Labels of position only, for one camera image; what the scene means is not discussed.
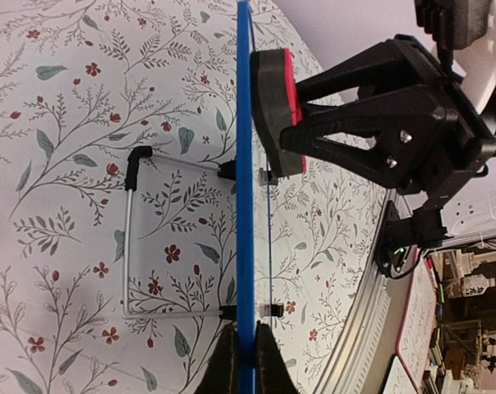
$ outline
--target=screw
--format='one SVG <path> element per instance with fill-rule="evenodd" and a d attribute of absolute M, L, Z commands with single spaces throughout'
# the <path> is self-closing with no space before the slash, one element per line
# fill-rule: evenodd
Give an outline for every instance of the screw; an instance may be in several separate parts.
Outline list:
<path fill-rule="evenodd" d="M 387 156 L 388 168 L 394 168 L 397 166 L 397 161 L 390 155 Z"/>
<path fill-rule="evenodd" d="M 408 144 L 409 142 L 411 142 L 412 140 L 412 135 L 410 135 L 409 133 L 407 133 L 406 131 L 404 130 L 401 130 L 399 132 L 399 140 L 403 143 L 403 144 Z"/>

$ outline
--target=floral pattern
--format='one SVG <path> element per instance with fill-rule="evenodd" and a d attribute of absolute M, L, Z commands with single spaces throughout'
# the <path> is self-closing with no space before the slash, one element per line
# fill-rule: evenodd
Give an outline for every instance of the floral pattern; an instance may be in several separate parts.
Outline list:
<path fill-rule="evenodd" d="M 250 4 L 257 48 L 290 47 L 299 80 L 320 71 L 270 0 Z M 0 392 L 196 387 L 223 323 L 124 318 L 122 188 L 138 145 L 207 167 L 235 157 L 236 9 L 234 0 L 0 2 Z M 257 141 L 254 158 L 259 182 Z M 270 322 L 298 389 L 312 392 L 383 190 L 314 160 L 303 176 L 255 189 L 257 303 L 285 305 Z M 145 162 L 133 311 L 169 318 L 236 303 L 235 193 L 214 172 Z"/>

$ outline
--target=black bracket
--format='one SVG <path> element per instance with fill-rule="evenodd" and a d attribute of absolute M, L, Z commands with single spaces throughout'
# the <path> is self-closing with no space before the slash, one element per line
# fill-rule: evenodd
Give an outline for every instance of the black bracket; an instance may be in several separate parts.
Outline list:
<path fill-rule="evenodd" d="M 391 277 L 392 270 L 400 272 L 409 252 L 409 246 L 433 249 L 446 239 L 447 228 L 442 225 L 439 210 L 418 208 L 410 218 L 401 219 L 392 200 L 387 202 L 379 229 L 374 261 L 379 271 Z"/>
<path fill-rule="evenodd" d="M 218 174 L 219 178 L 229 179 L 230 181 L 237 180 L 237 161 L 230 160 L 229 162 L 225 162 L 219 164 L 218 166 Z M 266 171 L 264 169 L 259 169 L 259 179 L 261 185 L 271 185 L 276 186 L 278 184 L 278 178 L 272 175 L 271 171 Z"/>
<path fill-rule="evenodd" d="M 219 310 L 222 312 L 219 315 L 221 320 L 237 321 L 237 305 L 223 305 L 219 307 Z"/>

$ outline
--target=blue ruler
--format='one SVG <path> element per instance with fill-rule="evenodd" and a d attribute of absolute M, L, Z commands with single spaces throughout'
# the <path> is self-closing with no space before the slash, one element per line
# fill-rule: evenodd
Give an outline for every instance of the blue ruler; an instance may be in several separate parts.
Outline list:
<path fill-rule="evenodd" d="M 239 394 L 255 394 L 254 186 L 250 92 L 250 5 L 237 4 L 237 331 Z"/>

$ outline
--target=metal frame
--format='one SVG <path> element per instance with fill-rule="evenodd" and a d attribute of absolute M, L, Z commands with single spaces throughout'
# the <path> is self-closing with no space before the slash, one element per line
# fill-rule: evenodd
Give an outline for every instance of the metal frame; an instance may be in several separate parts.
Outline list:
<path fill-rule="evenodd" d="M 161 158 L 163 160 L 168 160 L 170 162 L 183 164 L 189 167 L 199 168 L 200 170 L 218 172 L 217 167 L 207 166 L 205 164 L 197 164 L 180 158 L 172 158 L 164 154 L 157 153 L 152 156 L 152 158 Z M 122 267 L 122 309 L 124 311 L 125 318 L 188 318 L 188 317 L 198 317 L 198 316 L 220 316 L 222 311 L 220 310 L 203 310 L 195 312 L 172 312 L 169 314 L 142 314 L 134 312 L 130 307 L 130 288 L 129 288 L 129 276 L 130 276 L 130 250 L 131 250 L 131 219 L 133 213 L 133 194 L 135 191 L 129 189 L 126 196 L 126 211 L 124 216 L 124 255 L 123 255 L 123 267 Z"/>
<path fill-rule="evenodd" d="M 388 190 L 383 202 L 380 215 L 381 218 L 383 217 L 389 200 L 393 200 L 398 209 L 400 208 L 400 204 L 402 204 L 406 213 L 411 211 L 403 197 L 397 195 L 394 190 Z M 403 215 L 402 212 L 400 212 L 400 214 L 402 218 L 406 216 L 406 214 Z M 328 360 L 327 366 L 314 389 L 315 394 L 347 394 L 350 392 L 350 387 L 356 385 L 355 379 L 357 370 L 364 371 L 365 375 L 368 374 L 368 372 L 372 372 L 370 370 L 370 363 L 363 364 L 362 354 L 367 352 L 370 353 L 371 351 L 374 353 L 376 352 L 375 347 L 378 345 L 378 342 L 372 341 L 373 337 L 370 337 L 370 332 L 374 331 L 376 328 L 374 326 L 375 324 L 381 322 L 386 323 L 385 320 L 379 316 L 383 311 L 377 308 L 377 303 L 381 300 L 381 297 L 388 296 L 385 293 L 389 281 L 384 275 L 379 273 L 378 267 L 373 261 L 374 249 L 377 245 L 381 227 L 382 222 L 377 226 L 365 272 L 356 294 L 356 299 L 348 314 L 347 321 L 338 338 L 338 342 Z M 384 358 L 390 363 L 391 357 L 385 356 Z"/>

